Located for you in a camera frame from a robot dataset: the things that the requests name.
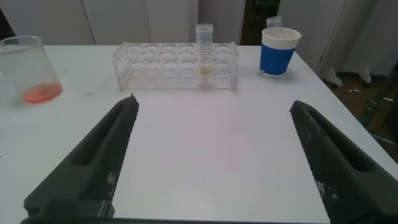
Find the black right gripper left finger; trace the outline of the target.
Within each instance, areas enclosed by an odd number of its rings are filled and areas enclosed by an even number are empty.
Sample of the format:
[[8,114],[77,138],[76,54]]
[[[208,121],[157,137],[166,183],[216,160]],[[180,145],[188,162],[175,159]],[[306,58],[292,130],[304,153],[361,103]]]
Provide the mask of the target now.
[[117,102],[79,144],[27,196],[34,218],[112,218],[112,205],[139,103]]

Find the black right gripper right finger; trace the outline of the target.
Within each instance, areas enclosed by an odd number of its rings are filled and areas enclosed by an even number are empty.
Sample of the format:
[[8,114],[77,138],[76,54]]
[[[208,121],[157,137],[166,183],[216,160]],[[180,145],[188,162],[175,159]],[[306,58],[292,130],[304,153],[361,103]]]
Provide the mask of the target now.
[[294,126],[331,223],[397,223],[397,180],[312,106]]

